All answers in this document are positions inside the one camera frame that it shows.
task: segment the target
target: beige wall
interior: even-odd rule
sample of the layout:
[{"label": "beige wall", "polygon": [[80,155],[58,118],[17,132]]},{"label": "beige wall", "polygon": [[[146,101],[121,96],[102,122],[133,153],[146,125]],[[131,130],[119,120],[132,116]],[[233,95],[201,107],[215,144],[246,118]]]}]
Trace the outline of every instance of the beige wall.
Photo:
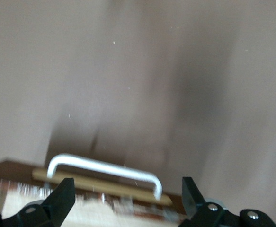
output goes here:
[{"label": "beige wall", "polygon": [[61,152],[276,221],[276,1],[0,1],[0,160]]}]

